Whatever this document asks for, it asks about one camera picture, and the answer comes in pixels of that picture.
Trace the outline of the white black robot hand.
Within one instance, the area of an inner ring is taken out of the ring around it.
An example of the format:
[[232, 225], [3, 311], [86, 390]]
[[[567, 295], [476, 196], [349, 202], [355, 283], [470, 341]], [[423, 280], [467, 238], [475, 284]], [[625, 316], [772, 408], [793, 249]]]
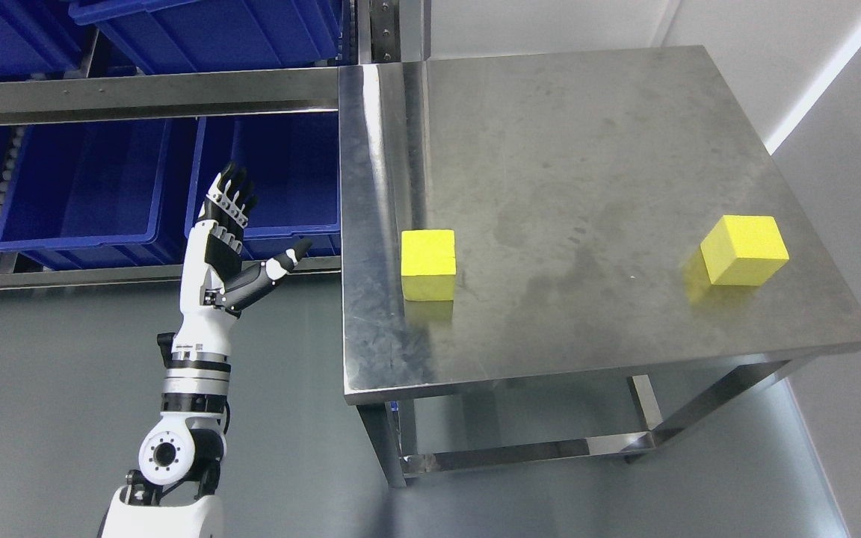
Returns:
[[273, 292], [311, 248], [313, 242], [302, 238], [273, 258], [244, 267], [244, 232], [256, 205], [253, 182], [235, 162], [206, 190], [182, 260], [182, 323], [173, 354], [230, 355], [230, 333], [243, 311]]

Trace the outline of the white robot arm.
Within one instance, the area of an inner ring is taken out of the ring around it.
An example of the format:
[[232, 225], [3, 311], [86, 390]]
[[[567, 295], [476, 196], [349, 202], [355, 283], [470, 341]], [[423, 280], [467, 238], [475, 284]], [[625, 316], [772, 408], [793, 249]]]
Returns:
[[218, 497], [228, 450], [229, 336], [158, 335], [164, 382], [160, 419], [139, 445], [139, 466], [112, 496], [99, 537], [222, 537]]

